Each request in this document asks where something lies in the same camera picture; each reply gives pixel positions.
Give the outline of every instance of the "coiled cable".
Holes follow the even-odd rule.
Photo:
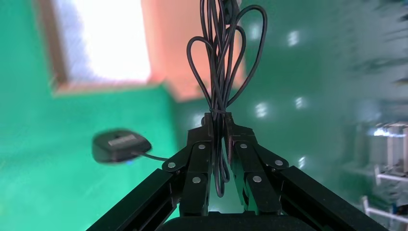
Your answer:
[[[224,114],[226,108],[241,95],[255,74],[265,44],[268,18],[265,10],[258,5],[250,5],[245,7],[242,11],[239,11],[239,6],[236,0],[207,0],[206,3],[207,4],[205,5],[205,0],[200,0],[200,19],[203,36],[196,36],[190,39],[187,44],[187,59],[191,70],[204,93],[210,112],[212,112],[214,126],[214,145],[212,148],[212,163],[214,165],[213,174],[217,195],[218,197],[222,197],[224,195],[225,183],[230,180],[230,173],[222,150]],[[238,25],[238,22],[246,13],[252,10],[258,11],[262,14],[263,25],[261,40],[255,63],[252,66],[248,77],[245,79],[243,85],[238,89],[236,94],[230,98],[232,85],[246,49],[245,31]],[[238,31],[241,34],[242,46],[235,66],[232,67],[235,31]],[[211,78],[211,96],[198,74],[191,56],[191,47],[196,41],[203,42],[207,50]],[[225,67],[227,51],[228,60],[227,67]]]

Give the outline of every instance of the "metal rivet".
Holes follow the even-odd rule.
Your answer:
[[[260,176],[254,176],[254,177],[252,177],[252,179],[253,179],[256,183],[259,183],[259,182],[262,181],[262,178],[261,178]]]
[[[201,179],[200,179],[199,177],[194,177],[194,178],[192,179],[192,182],[193,182],[194,184],[197,184],[197,183],[200,183],[200,182],[201,182]]]
[[[168,163],[168,165],[167,165],[167,167],[169,167],[169,168],[174,168],[175,166],[176,166],[176,164],[173,163],[173,162],[170,162],[170,163]]]

